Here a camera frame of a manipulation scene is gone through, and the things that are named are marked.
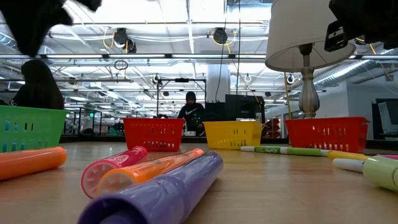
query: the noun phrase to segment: orange highlighter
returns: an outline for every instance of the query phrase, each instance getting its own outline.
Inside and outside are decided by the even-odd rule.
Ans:
[[[0,180],[55,169],[66,159],[67,152],[61,147],[0,153]]]
[[[99,180],[96,196],[104,195],[117,190],[123,190],[136,184],[143,183],[151,178],[164,174],[192,159],[203,155],[203,150],[194,149],[178,155],[156,159],[142,164],[113,169]]]

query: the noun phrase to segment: table surface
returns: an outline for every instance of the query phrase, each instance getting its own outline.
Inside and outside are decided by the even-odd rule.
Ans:
[[[126,150],[125,143],[62,144],[64,166],[0,182],[0,223],[76,223],[90,201],[80,177],[91,162]],[[181,151],[206,144],[182,144]],[[333,168],[325,157],[217,150],[224,169],[186,223],[397,223],[398,194],[361,174]],[[153,152],[146,160],[173,153]]]

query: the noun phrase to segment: table lamp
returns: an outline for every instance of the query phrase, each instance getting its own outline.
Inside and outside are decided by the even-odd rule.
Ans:
[[[314,69],[341,62],[356,50],[352,42],[334,52],[324,49],[328,25],[336,20],[329,1],[275,0],[272,5],[266,66],[275,71],[301,72],[299,107],[305,118],[314,118],[320,107]]]

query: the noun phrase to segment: person in black hoodie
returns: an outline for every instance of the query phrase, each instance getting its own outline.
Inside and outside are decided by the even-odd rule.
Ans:
[[[185,104],[177,118],[184,118],[187,122],[187,131],[196,131],[201,134],[204,131],[202,119],[205,112],[204,107],[197,103],[197,96],[194,92],[189,91],[185,96],[187,104]]]
[[[12,106],[43,109],[63,109],[63,96],[49,67],[41,60],[23,64],[21,72],[25,84],[11,100]]]

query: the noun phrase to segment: lamp shade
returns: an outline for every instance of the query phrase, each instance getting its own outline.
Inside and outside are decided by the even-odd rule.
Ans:
[[[324,49],[326,32],[336,17],[329,9],[330,0],[275,0],[267,46],[266,66],[281,72],[299,72],[304,68],[299,45],[313,44],[310,66],[323,68],[353,55],[352,42],[342,49]]]

